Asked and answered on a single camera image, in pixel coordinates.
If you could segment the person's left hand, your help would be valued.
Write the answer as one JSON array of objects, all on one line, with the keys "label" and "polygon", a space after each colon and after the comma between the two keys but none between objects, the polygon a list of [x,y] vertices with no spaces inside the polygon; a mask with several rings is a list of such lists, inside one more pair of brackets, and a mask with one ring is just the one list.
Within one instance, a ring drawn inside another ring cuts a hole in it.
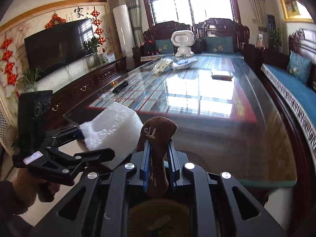
[{"label": "person's left hand", "polygon": [[12,181],[14,191],[17,197],[25,205],[26,208],[31,207],[38,195],[40,189],[39,185],[47,183],[44,179],[39,179],[33,176],[26,168],[20,168],[17,176]]}]

